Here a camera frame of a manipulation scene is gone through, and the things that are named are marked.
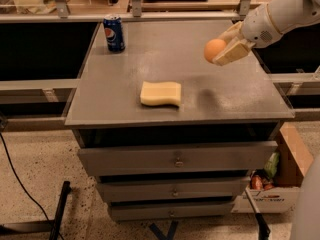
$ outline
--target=power cord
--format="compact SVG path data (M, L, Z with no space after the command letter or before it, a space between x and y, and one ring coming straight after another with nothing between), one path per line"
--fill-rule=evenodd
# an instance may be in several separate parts
M27 194L27 196L40 208L40 210L42 211L42 213L43 213L44 216L46 217L48 223L52 226L52 228L54 228L54 225L52 225L52 223L50 222L49 217L48 217L46 211L45 211L45 210L43 209L43 207L29 194L29 192L27 191L27 189L25 188L25 186L22 184L22 182L21 182L18 174L16 173L16 170L15 170L14 167L13 167L13 164L12 164L12 161L11 161L11 157L10 157L10 155L9 155L9 151L8 151L8 148L7 148L7 144L6 144L5 140L4 140L1 132L0 132L0 138L1 138L1 140L2 140L4 149L5 149L5 151L6 151L6 155L7 155L7 158L8 158L9 164L10 164L10 167L11 167L11 169L12 169L12 171L13 171L13 174L15 175L16 179L18 180L21 188L24 190L24 192ZM60 234L60 232L59 232L59 236L61 237L62 240L64 240L64 238L63 238L63 236Z

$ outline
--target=drawer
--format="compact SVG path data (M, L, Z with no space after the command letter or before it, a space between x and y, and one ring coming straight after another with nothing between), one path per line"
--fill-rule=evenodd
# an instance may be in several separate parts
M260 169L275 141L80 149L89 176Z
M233 200L237 195L243 193L249 181L249 177L237 177L98 183L97 190L102 200L107 203L200 197L231 197Z
M231 212L233 202L185 203L174 205L141 205L135 207L109 207L115 221L144 219L174 219L199 216L225 215Z

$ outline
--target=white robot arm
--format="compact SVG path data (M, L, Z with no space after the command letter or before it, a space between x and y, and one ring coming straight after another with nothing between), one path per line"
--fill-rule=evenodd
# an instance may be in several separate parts
M272 0L250 11L218 39L226 48L210 62L223 66L249 54L251 48L265 48L287 32L320 23L320 0Z

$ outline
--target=floor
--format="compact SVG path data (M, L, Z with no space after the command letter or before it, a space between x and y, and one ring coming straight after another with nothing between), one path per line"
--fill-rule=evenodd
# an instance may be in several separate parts
M310 152L319 154L320 122L294 123ZM78 144L69 130L37 131L8 125L3 133L17 174L30 194L54 217L63 181L71 182L61 226L65 240L157 240L149 226L155 223L167 234L171 221L150 220L113 222L107 206L95 189L95 180L87 176L78 157ZM40 209L24 194L9 167L3 145L0 145L0 224L44 220ZM271 235L269 239L289 239L294 208L283 214L265 214ZM179 219L175 240L258 239L253 214ZM2 240L48 239L49 233L0 236Z

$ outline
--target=yellow sponge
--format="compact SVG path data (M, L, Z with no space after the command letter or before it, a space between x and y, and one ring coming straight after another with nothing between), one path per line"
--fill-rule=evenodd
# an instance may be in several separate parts
M176 82L143 82L140 101L147 106L181 104L181 84Z

